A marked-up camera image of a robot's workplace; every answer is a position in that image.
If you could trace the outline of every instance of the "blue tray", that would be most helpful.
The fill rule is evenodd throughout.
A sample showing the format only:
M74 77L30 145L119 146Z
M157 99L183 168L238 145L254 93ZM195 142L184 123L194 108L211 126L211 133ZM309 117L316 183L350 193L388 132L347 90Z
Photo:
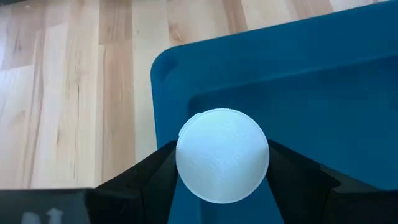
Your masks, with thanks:
M398 2L259 29L160 54L157 144L197 112L227 107L267 138L381 189L398 189ZM179 179L169 223L283 223L267 180L229 205Z

